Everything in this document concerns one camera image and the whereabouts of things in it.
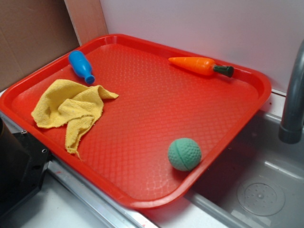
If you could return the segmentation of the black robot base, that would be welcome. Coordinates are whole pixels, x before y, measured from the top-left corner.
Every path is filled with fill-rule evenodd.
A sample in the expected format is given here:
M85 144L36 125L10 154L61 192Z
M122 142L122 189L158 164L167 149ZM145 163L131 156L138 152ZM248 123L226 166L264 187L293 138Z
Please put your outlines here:
M0 218L42 188L50 150L28 132L12 133L0 119Z

